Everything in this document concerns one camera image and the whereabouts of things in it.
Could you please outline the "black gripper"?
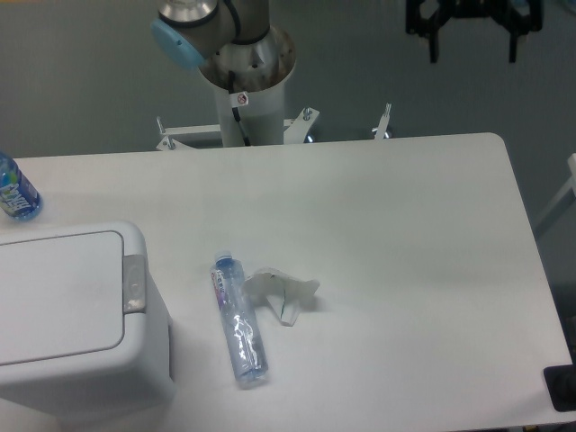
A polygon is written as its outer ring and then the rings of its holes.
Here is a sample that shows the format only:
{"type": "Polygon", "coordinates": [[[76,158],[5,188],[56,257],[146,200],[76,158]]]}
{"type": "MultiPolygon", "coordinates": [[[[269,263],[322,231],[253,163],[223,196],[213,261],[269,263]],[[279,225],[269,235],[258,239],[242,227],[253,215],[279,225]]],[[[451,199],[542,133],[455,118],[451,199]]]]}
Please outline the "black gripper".
{"type": "Polygon", "coordinates": [[[438,31],[451,19],[492,19],[509,35],[508,61],[515,63],[519,36],[539,32],[544,23],[544,2],[529,1],[434,1],[430,13],[424,13],[424,1],[407,1],[407,34],[426,37],[431,63],[439,57],[438,31]]]}

